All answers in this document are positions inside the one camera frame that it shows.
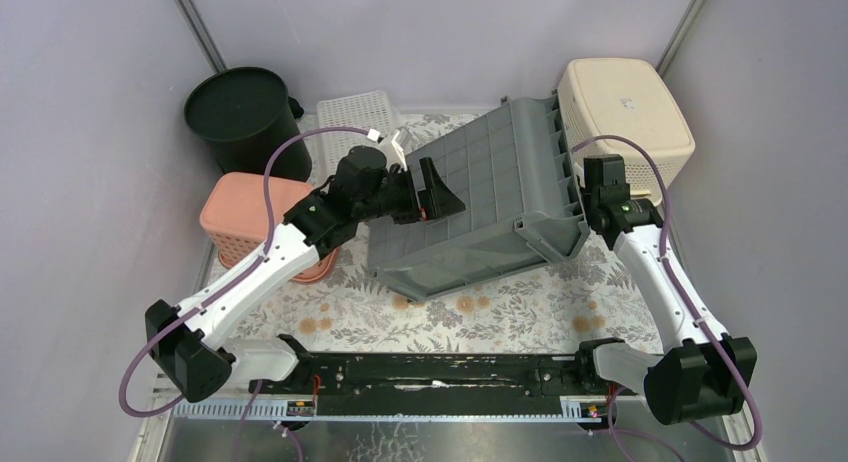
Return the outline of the grey plastic crate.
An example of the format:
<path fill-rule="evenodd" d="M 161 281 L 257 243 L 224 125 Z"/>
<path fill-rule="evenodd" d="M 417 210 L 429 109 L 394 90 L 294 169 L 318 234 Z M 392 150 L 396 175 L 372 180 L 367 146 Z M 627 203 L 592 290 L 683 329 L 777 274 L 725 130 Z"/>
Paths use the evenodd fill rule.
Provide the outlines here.
<path fill-rule="evenodd" d="M 464 211 L 368 225 L 367 268 L 425 301 L 576 256 L 589 236 L 557 97 L 513 99 L 412 152 L 432 158 Z"/>

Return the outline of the cream plastic tub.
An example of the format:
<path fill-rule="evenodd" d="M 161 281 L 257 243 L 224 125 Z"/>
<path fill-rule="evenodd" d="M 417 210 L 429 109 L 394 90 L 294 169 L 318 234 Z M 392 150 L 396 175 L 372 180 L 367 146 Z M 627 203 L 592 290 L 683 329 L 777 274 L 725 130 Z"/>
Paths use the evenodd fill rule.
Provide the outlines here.
<path fill-rule="evenodd" d="M 572 60 L 557 95 L 569 148 L 598 135 L 625 137 L 650 155 L 666 187 L 695 150 L 678 104 L 644 60 Z"/>

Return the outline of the pink perforated basket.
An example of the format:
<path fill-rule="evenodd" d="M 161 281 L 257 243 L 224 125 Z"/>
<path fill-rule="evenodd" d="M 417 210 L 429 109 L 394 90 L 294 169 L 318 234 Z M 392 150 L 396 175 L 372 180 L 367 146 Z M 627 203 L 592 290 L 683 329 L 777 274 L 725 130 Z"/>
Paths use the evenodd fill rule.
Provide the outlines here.
<path fill-rule="evenodd" d="M 270 177 L 270 198 L 275 223 L 313 186 L 301 181 Z M 230 269 L 264 242 L 268 231 L 263 176 L 232 172 L 216 183 L 199 216 L 199 222 L 218 250 L 223 267 Z M 339 249 L 295 276 L 293 282 L 316 283 L 335 268 Z"/>

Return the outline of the large black cylindrical container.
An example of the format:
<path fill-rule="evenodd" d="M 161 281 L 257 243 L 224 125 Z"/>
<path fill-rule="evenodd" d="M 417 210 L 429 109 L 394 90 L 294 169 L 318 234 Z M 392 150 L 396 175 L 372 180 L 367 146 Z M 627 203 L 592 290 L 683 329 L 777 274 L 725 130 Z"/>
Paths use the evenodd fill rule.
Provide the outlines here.
<path fill-rule="evenodd" d="M 187 97 L 183 117 L 223 173 L 261 175 L 273 153 L 300 134 L 288 97 L 276 73 L 237 67 L 199 84 Z"/>

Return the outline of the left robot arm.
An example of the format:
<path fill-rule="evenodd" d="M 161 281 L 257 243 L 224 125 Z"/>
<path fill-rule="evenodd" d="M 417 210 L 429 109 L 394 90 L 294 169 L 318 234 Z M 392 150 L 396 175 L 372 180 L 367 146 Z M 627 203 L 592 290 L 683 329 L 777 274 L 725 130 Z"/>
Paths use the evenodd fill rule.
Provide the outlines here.
<path fill-rule="evenodd" d="M 200 402 L 237 378 L 273 380 L 288 393 L 304 389 L 311 369 L 292 350 L 227 350 L 225 342 L 259 302 L 351 240 L 361 223 L 388 217 L 404 225 L 463 212 L 465 203 L 433 159 L 419 164 L 421 190 L 400 157 L 354 147 L 336 173 L 274 223 L 266 240 L 220 281 L 176 306 L 153 303 L 145 312 L 146 351 L 181 397 Z"/>

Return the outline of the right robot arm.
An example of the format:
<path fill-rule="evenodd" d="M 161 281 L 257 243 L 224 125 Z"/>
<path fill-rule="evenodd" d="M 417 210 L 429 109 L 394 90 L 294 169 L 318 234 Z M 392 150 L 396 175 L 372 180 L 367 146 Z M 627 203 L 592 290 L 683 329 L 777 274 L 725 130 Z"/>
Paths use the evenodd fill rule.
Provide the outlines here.
<path fill-rule="evenodd" d="M 583 162 L 582 203 L 590 228 L 630 272 L 653 316 L 661 356 L 608 338 L 583 342 L 573 368 L 575 384 L 597 394 L 610 383 L 643 395 L 658 422 L 671 425 L 736 414 L 745 402 L 731 375 L 750 381 L 757 352 L 734 338 L 706 308 L 668 243 L 654 204 L 634 198 L 618 155 Z"/>

